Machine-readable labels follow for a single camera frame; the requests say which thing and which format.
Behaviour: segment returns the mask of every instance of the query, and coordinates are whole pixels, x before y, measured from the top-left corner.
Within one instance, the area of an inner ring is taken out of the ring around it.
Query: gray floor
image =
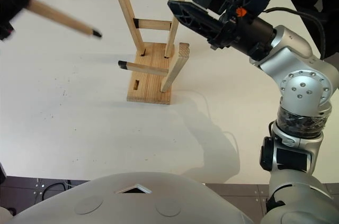
[[[0,206],[15,208],[17,213],[41,202],[42,192],[49,185],[63,183],[64,180],[8,177],[0,186]],[[71,181],[76,186],[86,181]],[[265,201],[268,196],[268,185],[263,184],[206,184],[209,188],[222,196],[225,200],[242,210],[255,223],[266,213]],[[326,184],[328,191],[339,206],[339,183]],[[45,198],[62,193],[62,185],[48,190]]]

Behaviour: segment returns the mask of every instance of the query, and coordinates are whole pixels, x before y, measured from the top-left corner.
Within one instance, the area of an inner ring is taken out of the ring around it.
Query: orange part
[[[237,15],[238,15],[239,17],[243,17],[244,15],[246,15],[247,10],[245,10],[245,9],[242,8],[242,7],[240,7],[240,8],[237,8],[236,12],[237,12]]]

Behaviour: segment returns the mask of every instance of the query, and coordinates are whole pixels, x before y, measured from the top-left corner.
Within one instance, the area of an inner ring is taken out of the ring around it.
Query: mortise hole
[[[134,89],[134,90],[137,90],[138,87],[139,87],[139,80],[136,80],[136,81],[134,82],[134,87],[133,87],[133,89]]]

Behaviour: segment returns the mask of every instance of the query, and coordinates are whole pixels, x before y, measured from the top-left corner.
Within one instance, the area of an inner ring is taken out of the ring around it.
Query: floor tile
[[[39,179],[8,176],[1,184],[1,187],[14,187],[21,189],[36,189],[39,186]]]
[[[207,183],[206,186],[220,196],[259,196],[256,184]]]
[[[51,186],[55,183],[63,183],[65,185],[65,188],[67,189],[67,185],[64,183],[64,180],[57,180],[57,179],[41,179],[40,185],[39,185],[39,190],[43,191],[46,189],[48,186]],[[49,189],[49,191],[64,191],[64,187],[59,184],[56,186],[53,186]]]
[[[330,194],[339,194],[339,183],[326,183],[326,187]]]
[[[1,187],[0,205],[4,208],[15,208],[16,213],[19,213],[34,205],[37,194],[33,189]]]
[[[60,194],[60,193],[62,193],[63,191],[50,191],[50,190],[48,190],[48,191],[46,191],[46,193],[44,194],[44,199],[46,200],[46,199],[49,199],[49,198],[51,198],[51,197],[53,197],[53,196],[55,196],[55,195],[58,195],[58,194]],[[38,194],[38,196],[37,196],[37,199],[35,200],[35,203],[37,204],[37,203],[40,203],[42,201],[42,192],[40,192],[39,194]]]
[[[267,196],[261,196],[260,197],[260,203],[261,203],[261,210],[263,215],[266,215],[267,209],[266,209],[266,200],[268,199]]]
[[[258,190],[260,196],[269,196],[269,185],[268,184],[258,184]]]
[[[223,196],[229,203],[240,209],[255,224],[263,218],[260,197],[258,196]]]

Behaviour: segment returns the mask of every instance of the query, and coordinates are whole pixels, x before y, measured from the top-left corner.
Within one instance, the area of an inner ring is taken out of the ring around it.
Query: wooden stick
[[[168,67],[168,74],[163,78],[161,82],[160,91],[165,93],[173,81],[176,79],[182,67],[185,65],[189,58],[190,54],[190,45],[188,43],[180,43],[179,44],[179,52],[175,53],[172,61]]]
[[[142,56],[145,53],[145,44],[142,40],[139,29],[136,28],[133,19],[135,18],[130,0],[118,0],[122,9],[123,16],[131,32],[134,44],[137,48],[137,54]]]
[[[173,17],[172,25],[171,25],[171,29],[169,31],[168,41],[167,41],[167,45],[166,45],[166,49],[165,49],[165,57],[166,58],[171,56],[175,35],[176,35],[177,30],[178,30],[178,25],[179,25],[179,21],[175,17]]]
[[[88,25],[75,20],[70,16],[66,15],[65,13],[60,12],[40,1],[30,0],[26,9],[35,14],[51,19],[54,22],[68,26],[74,30],[85,33],[87,35],[95,35],[97,37],[101,37],[101,34],[99,32],[93,30],[93,28],[89,27]]]
[[[121,69],[154,74],[154,75],[163,76],[163,77],[166,76],[168,73],[168,69],[161,69],[161,68],[156,68],[156,67],[142,65],[142,64],[135,64],[133,62],[127,62],[127,61],[119,61],[118,65]]]
[[[171,28],[171,21],[150,20],[150,19],[135,19],[138,22],[140,29],[153,29],[169,31]]]

